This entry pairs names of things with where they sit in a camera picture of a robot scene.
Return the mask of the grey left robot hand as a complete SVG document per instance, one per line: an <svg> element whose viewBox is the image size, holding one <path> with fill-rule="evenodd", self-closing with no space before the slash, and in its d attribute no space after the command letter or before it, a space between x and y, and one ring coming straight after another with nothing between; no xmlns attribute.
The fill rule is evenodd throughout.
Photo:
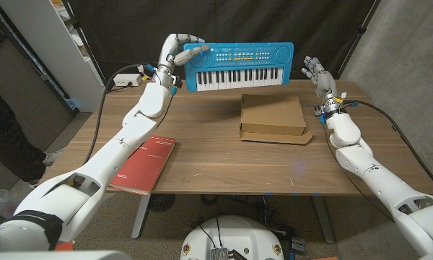
<svg viewBox="0 0 433 260"><path fill-rule="evenodd" d="M178 52L180 46L186 43L199 43L199 46ZM205 40L194 35L174 33L165 39L159 60L157 70L153 76L154 80L161 86L170 88L173 84L172 73L176 66L183 66L188 63L194 56L208 51L210 47L205 44Z"/></svg>

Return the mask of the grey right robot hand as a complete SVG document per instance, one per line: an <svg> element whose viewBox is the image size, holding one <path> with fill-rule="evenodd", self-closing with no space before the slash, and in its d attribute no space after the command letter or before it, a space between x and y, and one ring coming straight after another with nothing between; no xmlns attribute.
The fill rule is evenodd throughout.
<svg viewBox="0 0 433 260"><path fill-rule="evenodd" d="M327 71L316 57L306 56L304 60L305 68L301 72L311 80L315 86L315 92L322 101L322 114L325 118L330 118L340 113L343 98L338 96L336 81L332 74Z"/></svg>

